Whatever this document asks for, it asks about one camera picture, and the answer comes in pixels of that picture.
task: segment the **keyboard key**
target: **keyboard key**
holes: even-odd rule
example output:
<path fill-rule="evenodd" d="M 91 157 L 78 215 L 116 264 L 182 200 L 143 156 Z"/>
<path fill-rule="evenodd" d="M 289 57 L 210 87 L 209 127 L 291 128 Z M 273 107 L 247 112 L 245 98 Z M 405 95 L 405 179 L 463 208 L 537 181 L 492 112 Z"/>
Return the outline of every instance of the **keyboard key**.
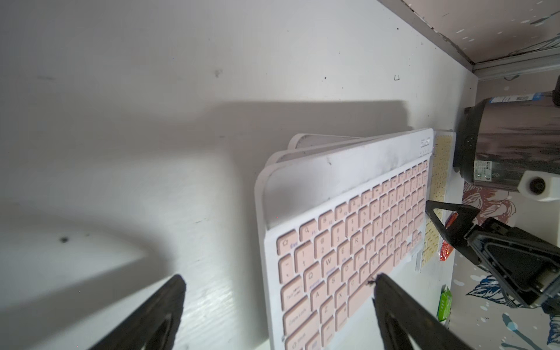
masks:
<path fill-rule="evenodd" d="M 348 212 L 355 213 L 356 210 L 362 205 L 362 199 L 359 196 L 352 198 L 348 205 Z"/>
<path fill-rule="evenodd" d="M 396 189 L 389 191 L 389 207 L 396 205 Z"/>
<path fill-rule="evenodd" d="M 309 292 L 321 281 L 321 266 L 319 263 L 313 264 L 312 267 L 304 272 L 304 287 L 305 292 Z"/>
<path fill-rule="evenodd" d="M 338 246 L 337 250 L 337 264 L 341 265 L 343 262 L 350 258 L 350 242 L 343 242 Z"/>
<path fill-rule="evenodd" d="M 346 239 L 346 224 L 344 221 L 340 221 L 333 226 L 331 232 L 331 243 L 333 247 L 338 246 L 341 242 Z"/>
<path fill-rule="evenodd" d="M 321 337 L 319 336 L 319 332 L 305 344 L 305 350 L 321 350 Z"/>
<path fill-rule="evenodd" d="M 319 231 L 328 230 L 334 224 L 334 213 L 332 210 L 327 211 L 319 216 Z"/>
<path fill-rule="evenodd" d="M 317 221 L 314 219 L 304 223 L 300 227 L 300 241 L 305 242 L 306 240 L 310 239 L 312 236 L 315 236 L 319 233 L 317 227 Z"/>
<path fill-rule="evenodd" d="M 315 259 L 321 259 L 330 251 L 330 232 L 327 230 L 315 238 Z"/>
<path fill-rule="evenodd" d="M 379 213 L 379 200 L 376 199 L 370 204 L 370 218 L 375 219 Z"/>
<path fill-rule="evenodd" d="M 377 185 L 371 190 L 371 199 L 377 199 L 379 198 L 380 195 L 381 195 L 381 185 Z"/>
<path fill-rule="evenodd" d="M 354 270 L 358 270 L 358 268 L 362 266 L 365 261 L 366 252 L 363 249 L 360 249 L 360 251 L 354 255 Z"/>
<path fill-rule="evenodd" d="M 315 312 L 286 339 L 286 350 L 301 349 L 319 330 L 319 315 Z"/>
<path fill-rule="evenodd" d="M 346 219 L 346 234 L 348 236 L 353 235 L 359 229 L 360 227 L 358 226 L 358 216 L 356 214 L 350 215 Z"/>
<path fill-rule="evenodd" d="M 321 282 L 313 291 L 311 291 L 311 311 L 317 310 L 329 295 L 326 293 L 326 283 Z"/>
<path fill-rule="evenodd" d="M 360 284 L 366 281 L 367 277 L 370 275 L 370 265 L 366 263 L 360 267 Z"/>
<path fill-rule="evenodd" d="M 323 347 L 329 345 L 330 341 L 334 338 L 334 318 L 331 317 L 321 329 L 321 340 L 323 341 Z"/>
<path fill-rule="evenodd" d="M 334 291 L 340 287 L 342 281 L 340 280 L 340 270 L 336 270 L 329 277 L 326 278 L 326 292 L 328 295 L 334 294 Z"/>
<path fill-rule="evenodd" d="M 362 205 L 368 205 L 371 202 L 371 190 L 362 193 Z"/>
<path fill-rule="evenodd" d="M 358 211 L 358 219 L 360 221 L 360 227 L 366 226 L 370 221 L 370 208 L 363 207 Z"/>
<path fill-rule="evenodd" d="M 383 213 L 389 209 L 389 196 L 384 194 L 379 198 L 379 211 Z"/>
<path fill-rule="evenodd" d="M 334 210 L 334 219 L 340 221 L 343 220 L 346 215 L 348 215 L 348 203 L 344 202 Z"/>
<path fill-rule="evenodd" d="M 319 313 L 321 314 L 321 323 L 325 323 L 330 317 L 334 314 L 334 298 L 329 297 L 319 309 Z"/>
<path fill-rule="evenodd" d="M 355 254 L 358 250 L 363 247 L 363 235 L 362 232 L 358 232 L 352 236 L 350 240 L 350 254 Z"/>
<path fill-rule="evenodd" d="M 356 293 L 348 298 L 348 317 L 352 317 L 356 311 L 371 297 L 372 288 L 367 284 L 362 284 Z"/>
<path fill-rule="evenodd" d="M 284 314 L 284 334 L 291 334 L 311 315 L 311 302 L 308 297 Z"/>
<path fill-rule="evenodd" d="M 375 250 L 375 241 L 371 241 L 366 244 L 366 260 L 369 261 L 371 257 L 376 253 Z"/>
<path fill-rule="evenodd" d="M 301 276 L 297 276 L 292 282 L 288 283 L 280 291 L 282 300 L 282 310 L 287 310 L 294 306 L 301 298 L 304 297 L 304 282 Z"/>
<path fill-rule="evenodd" d="M 323 277 L 330 274 L 334 269 L 337 267 L 337 256 L 336 252 L 333 250 L 329 254 L 327 254 L 323 261 L 321 262 L 323 265 Z"/>
<path fill-rule="evenodd" d="M 363 229 L 363 242 L 367 243 L 369 241 L 371 241 L 374 237 L 374 228 L 371 226 L 371 224 L 367 224 Z"/>
<path fill-rule="evenodd" d="M 292 248 L 295 246 L 297 246 L 297 233 L 295 230 L 290 231 L 287 234 L 281 236 L 276 241 L 276 248 L 278 250 L 278 255 L 284 255 L 285 253 L 292 250 Z"/>
<path fill-rule="evenodd" d="M 278 263 L 280 283 L 284 284 L 293 278 L 293 259 L 291 255 L 284 256 Z"/>
<path fill-rule="evenodd" d="M 389 181 L 384 181 L 384 182 L 381 184 L 381 191 L 382 191 L 383 193 L 387 193 L 387 192 L 389 191 L 390 188 L 391 188 L 391 184 L 390 184 Z"/>
<path fill-rule="evenodd" d="M 339 308 L 346 302 L 348 295 L 346 294 L 346 283 L 343 284 L 334 294 L 334 307 Z"/>
<path fill-rule="evenodd" d="M 358 289 L 359 286 L 360 286 L 360 274 L 355 273 L 348 280 L 348 294 L 349 295 L 353 294 L 356 291 L 356 289 Z"/>
<path fill-rule="evenodd" d="M 354 259 L 346 261 L 342 264 L 342 282 L 346 283 L 351 275 L 354 274 Z"/>
<path fill-rule="evenodd" d="M 340 309 L 337 310 L 335 314 L 335 318 L 337 321 L 337 332 L 338 332 L 342 329 L 342 327 L 344 327 L 344 325 L 346 324 L 346 320 L 348 319 L 348 309 L 346 307 L 346 304 L 342 305 Z"/>
<path fill-rule="evenodd" d="M 308 266 L 313 264 L 314 253 L 313 253 L 313 244 L 311 242 L 307 242 L 298 248 L 294 252 L 296 257 L 296 272 L 300 273 L 305 270 Z"/>

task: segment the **white wall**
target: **white wall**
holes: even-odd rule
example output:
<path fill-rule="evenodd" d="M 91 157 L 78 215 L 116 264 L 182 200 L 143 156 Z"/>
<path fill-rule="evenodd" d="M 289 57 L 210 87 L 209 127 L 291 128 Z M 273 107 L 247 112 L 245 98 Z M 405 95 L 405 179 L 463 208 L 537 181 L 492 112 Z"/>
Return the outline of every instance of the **white wall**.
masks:
<path fill-rule="evenodd" d="M 453 128 L 476 84 L 366 0 L 4 1 L 0 42 L 4 349 L 87 348 L 173 273 L 177 348 L 261 344 L 267 157 Z"/>

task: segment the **shift key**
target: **shift key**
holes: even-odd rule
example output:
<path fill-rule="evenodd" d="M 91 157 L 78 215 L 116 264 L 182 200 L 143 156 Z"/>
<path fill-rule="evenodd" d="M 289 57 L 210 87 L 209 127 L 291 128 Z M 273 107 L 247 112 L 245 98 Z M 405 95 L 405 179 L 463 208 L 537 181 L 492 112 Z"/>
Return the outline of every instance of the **shift key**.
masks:
<path fill-rule="evenodd" d="M 301 349 L 319 330 L 319 314 L 314 312 L 295 333 L 286 340 L 286 350 Z"/>

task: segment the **pink keycap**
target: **pink keycap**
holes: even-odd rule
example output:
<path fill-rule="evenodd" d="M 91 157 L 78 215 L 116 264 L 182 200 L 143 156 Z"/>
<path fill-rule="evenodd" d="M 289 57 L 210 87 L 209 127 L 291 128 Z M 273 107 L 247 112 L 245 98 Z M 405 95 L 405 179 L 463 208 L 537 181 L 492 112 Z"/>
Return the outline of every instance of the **pink keycap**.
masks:
<path fill-rule="evenodd" d="M 352 214 L 346 219 L 346 235 L 353 235 L 359 230 L 358 215 Z"/>
<path fill-rule="evenodd" d="M 371 241 L 366 244 L 366 260 L 370 260 L 371 257 L 376 253 L 375 250 L 375 241 Z"/>
<path fill-rule="evenodd" d="M 344 221 L 340 221 L 339 223 L 333 226 L 331 230 L 331 245 L 333 247 L 338 246 L 346 239 L 346 224 Z"/>
<path fill-rule="evenodd" d="M 326 297 L 328 297 L 326 283 L 321 282 L 320 285 L 311 291 L 311 311 L 317 310 L 325 302 Z"/>
<path fill-rule="evenodd" d="M 396 189 L 389 191 L 389 207 L 396 205 Z"/>
<path fill-rule="evenodd" d="M 360 286 L 360 274 L 355 273 L 348 280 L 348 294 L 352 295 Z"/>
<path fill-rule="evenodd" d="M 311 266 L 314 258 L 313 253 L 313 244 L 311 242 L 307 242 L 298 248 L 294 252 L 296 257 L 296 272 L 300 273 L 305 270 L 308 266 Z"/>
<path fill-rule="evenodd" d="M 379 266 L 379 255 L 375 254 L 370 259 L 370 271 L 375 271 L 378 266 Z"/>
<path fill-rule="evenodd" d="M 384 194 L 379 198 L 379 211 L 383 213 L 389 208 L 389 196 Z"/>
<path fill-rule="evenodd" d="M 337 292 L 334 294 L 334 307 L 339 308 L 346 302 L 348 298 L 347 295 L 347 288 L 346 284 L 343 284 L 340 288 L 337 289 Z"/>
<path fill-rule="evenodd" d="M 321 261 L 321 265 L 323 266 L 323 277 L 334 271 L 334 269 L 337 267 L 336 252 L 333 250 L 329 254 L 325 255 L 325 257 Z"/>
<path fill-rule="evenodd" d="M 371 202 L 371 190 L 362 193 L 362 205 L 368 205 Z"/>
<path fill-rule="evenodd" d="M 381 227 L 384 229 L 388 226 L 391 225 L 392 221 L 391 221 L 391 212 L 390 211 L 386 211 L 381 215 Z"/>
<path fill-rule="evenodd" d="M 337 310 L 337 312 L 335 313 L 335 318 L 337 321 L 338 332 L 342 329 L 342 327 L 344 327 L 348 319 L 348 308 L 346 307 L 346 304 L 342 305 L 340 309 Z"/>
<path fill-rule="evenodd" d="M 305 350 L 320 350 L 321 349 L 321 337 L 319 332 L 315 333 L 313 338 L 305 344 Z"/>
<path fill-rule="evenodd" d="M 349 202 L 348 205 L 348 212 L 349 213 L 355 213 L 356 210 L 358 210 L 358 208 L 362 205 L 362 199 L 360 198 L 360 196 L 355 196 L 354 198 L 352 198 Z"/>
<path fill-rule="evenodd" d="M 287 234 L 281 236 L 276 241 L 276 248 L 278 250 L 278 255 L 284 255 L 285 253 L 292 250 L 292 248 L 295 246 L 297 246 L 297 233 L 295 230 L 292 230 Z"/>
<path fill-rule="evenodd" d="M 286 350 L 301 349 L 319 330 L 319 315 L 315 312 L 286 339 Z"/>
<path fill-rule="evenodd" d="M 319 228 L 317 226 L 317 221 L 311 220 L 309 222 L 304 223 L 300 227 L 300 241 L 305 242 L 312 236 L 315 236 L 319 233 Z"/>
<path fill-rule="evenodd" d="M 280 283 L 287 283 L 293 278 L 293 259 L 291 255 L 286 255 L 278 262 Z"/>
<path fill-rule="evenodd" d="M 337 249 L 337 264 L 341 265 L 350 258 L 350 242 L 343 242 Z"/>
<path fill-rule="evenodd" d="M 391 183 L 389 181 L 384 181 L 381 184 L 381 191 L 383 193 L 387 193 L 389 191 L 389 189 L 391 189 Z"/>
<path fill-rule="evenodd" d="M 399 207 L 391 207 L 391 222 L 399 219 Z"/>
<path fill-rule="evenodd" d="M 342 264 L 342 282 L 346 283 L 351 275 L 354 274 L 354 259 L 350 258 Z"/>
<path fill-rule="evenodd" d="M 362 233 L 363 233 L 363 242 L 367 243 L 369 241 L 371 241 L 374 238 L 374 228 L 373 226 L 371 226 L 371 224 L 367 224 L 363 229 L 362 229 Z"/>
<path fill-rule="evenodd" d="M 360 249 L 360 251 L 354 255 L 354 270 L 358 270 L 358 268 L 362 266 L 365 261 L 366 252 L 363 249 Z"/>
<path fill-rule="evenodd" d="M 385 244 L 385 235 L 383 233 L 380 233 L 377 236 L 375 236 L 375 251 L 380 250 L 384 244 Z"/>
<path fill-rule="evenodd" d="M 319 263 L 313 264 L 309 269 L 304 272 L 304 288 L 306 292 L 309 292 L 312 288 L 315 288 L 321 281 L 321 266 Z"/>
<path fill-rule="evenodd" d="M 376 199 L 370 204 L 370 217 L 375 219 L 379 215 L 379 200 Z"/>
<path fill-rule="evenodd" d="M 303 298 L 304 281 L 301 276 L 297 276 L 292 282 L 285 285 L 280 291 L 280 297 L 282 300 L 282 310 L 289 309 Z"/>
<path fill-rule="evenodd" d="M 348 298 L 348 317 L 352 317 L 356 311 L 371 297 L 372 289 L 367 284 L 362 284 L 360 288 L 350 298 Z"/>
<path fill-rule="evenodd" d="M 350 254 L 355 254 L 357 251 L 363 247 L 363 235 L 362 232 L 358 232 L 352 236 L 350 239 Z"/>
<path fill-rule="evenodd" d="M 311 315 L 311 302 L 308 297 L 298 302 L 284 314 L 284 334 L 291 334 Z"/>
<path fill-rule="evenodd" d="M 404 198 L 404 185 L 399 185 L 396 188 L 396 201 L 400 202 Z"/>
<path fill-rule="evenodd" d="M 393 253 L 393 259 L 394 259 L 394 265 L 395 267 L 397 267 L 400 263 L 400 247 L 395 249 L 395 252 Z"/>
<path fill-rule="evenodd" d="M 385 235 L 385 244 L 387 244 L 393 238 L 393 228 L 391 226 L 387 227 L 383 234 Z"/>
<path fill-rule="evenodd" d="M 330 248 L 330 232 L 325 231 L 315 238 L 315 259 L 321 259 Z"/>
<path fill-rule="evenodd" d="M 323 341 L 323 347 L 329 345 L 330 341 L 334 338 L 334 333 L 336 332 L 334 327 L 334 318 L 331 317 L 321 328 L 321 340 Z"/>
<path fill-rule="evenodd" d="M 358 211 L 358 219 L 360 221 L 360 227 L 366 226 L 370 221 L 370 208 L 363 207 Z"/>
<path fill-rule="evenodd" d="M 342 281 L 340 280 L 340 270 L 336 270 L 329 277 L 326 278 L 326 292 L 328 295 L 334 294 L 334 291 L 340 287 Z"/>
<path fill-rule="evenodd" d="M 370 275 L 370 265 L 366 263 L 360 267 L 360 284 L 366 281 L 367 277 Z"/>
<path fill-rule="evenodd" d="M 325 323 L 326 320 L 331 318 L 334 314 L 334 298 L 329 297 L 327 301 L 325 301 L 321 308 L 319 308 L 319 313 L 321 314 L 321 323 Z"/>
<path fill-rule="evenodd" d="M 398 206 L 399 206 L 399 216 L 404 215 L 407 212 L 405 209 L 404 200 L 401 200 Z"/>
<path fill-rule="evenodd" d="M 377 236 L 377 234 L 379 234 L 381 232 L 381 230 L 383 230 L 382 227 L 382 219 L 380 217 L 378 217 L 377 219 L 374 220 L 373 222 L 373 226 L 374 226 L 374 236 Z"/>
<path fill-rule="evenodd" d="M 319 216 L 319 231 L 328 230 L 334 224 L 334 213 L 332 210 Z"/>
<path fill-rule="evenodd" d="M 348 215 L 348 203 L 344 202 L 334 210 L 334 219 L 340 221 L 343 220 L 346 215 Z"/>
<path fill-rule="evenodd" d="M 379 198 L 379 196 L 381 195 L 381 185 L 377 185 L 375 186 L 372 190 L 371 190 L 371 199 L 377 199 Z"/>

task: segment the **floral wallpaper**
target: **floral wallpaper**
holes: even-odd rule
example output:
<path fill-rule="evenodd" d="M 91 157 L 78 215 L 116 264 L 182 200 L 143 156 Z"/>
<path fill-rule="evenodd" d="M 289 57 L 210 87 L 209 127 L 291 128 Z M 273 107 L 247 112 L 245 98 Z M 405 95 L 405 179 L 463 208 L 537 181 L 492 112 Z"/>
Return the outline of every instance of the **floral wallpaper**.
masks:
<path fill-rule="evenodd" d="M 479 224 L 495 217 L 515 225 L 516 206 L 507 191 L 465 184 L 463 204 L 481 209 Z M 509 308 L 494 276 L 458 253 L 452 280 L 450 330 L 472 348 L 560 350 L 560 316 L 541 308 Z"/>

